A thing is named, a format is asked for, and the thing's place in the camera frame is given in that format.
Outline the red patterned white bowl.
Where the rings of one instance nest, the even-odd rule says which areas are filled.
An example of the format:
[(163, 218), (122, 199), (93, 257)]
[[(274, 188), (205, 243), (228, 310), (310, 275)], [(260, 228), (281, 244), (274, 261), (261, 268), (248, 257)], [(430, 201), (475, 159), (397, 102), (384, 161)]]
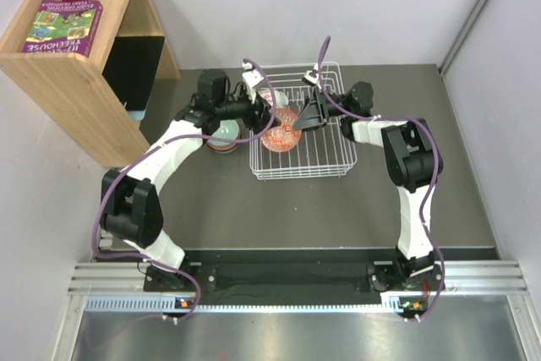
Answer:
[(275, 104), (278, 108), (289, 108), (288, 97), (283, 91), (263, 89), (258, 94), (270, 108)]

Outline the orange red patterned bowl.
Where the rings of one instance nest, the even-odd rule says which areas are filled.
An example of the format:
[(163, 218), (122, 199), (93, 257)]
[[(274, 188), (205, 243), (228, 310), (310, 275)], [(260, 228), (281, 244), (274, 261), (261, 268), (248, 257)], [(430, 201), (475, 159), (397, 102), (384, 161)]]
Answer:
[(298, 115), (291, 109), (278, 108), (276, 118), (281, 124), (266, 131), (260, 141), (271, 152), (288, 152), (298, 144), (303, 134), (301, 130), (293, 128)]

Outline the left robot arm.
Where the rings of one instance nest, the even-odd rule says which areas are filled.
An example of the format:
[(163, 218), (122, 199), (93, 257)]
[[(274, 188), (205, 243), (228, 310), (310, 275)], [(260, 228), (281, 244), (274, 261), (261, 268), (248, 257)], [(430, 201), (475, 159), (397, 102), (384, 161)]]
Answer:
[(198, 78), (189, 103), (164, 134), (136, 162), (121, 171), (108, 171), (101, 184), (101, 205), (95, 229), (103, 230), (134, 248), (135, 256), (162, 271), (173, 290), (191, 282), (186, 254), (163, 229), (160, 192), (181, 164), (207, 141), (225, 120), (241, 120), (260, 137), (275, 127), (277, 103), (259, 91), (271, 83), (254, 63), (245, 63), (238, 94), (221, 69), (206, 69)]

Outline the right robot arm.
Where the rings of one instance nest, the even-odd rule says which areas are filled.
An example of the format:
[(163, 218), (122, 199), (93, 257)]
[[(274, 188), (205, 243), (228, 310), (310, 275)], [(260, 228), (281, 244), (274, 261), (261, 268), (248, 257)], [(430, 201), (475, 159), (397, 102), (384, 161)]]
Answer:
[(344, 95), (330, 95), (310, 79), (305, 83), (311, 93), (293, 128), (312, 131), (339, 117), (345, 139), (383, 149), (387, 172), (397, 187), (401, 228), (396, 257), (387, 267), (373, 265), (367, 269), (371, 288), (376, 292), (398, 286), (416, 288), (435, 268), (437, 249), (429, 236), (430, 208), (443, 169), (427, 123), (421, 119), (374, 116), (374, 90), (367, 82), (357, 82)]

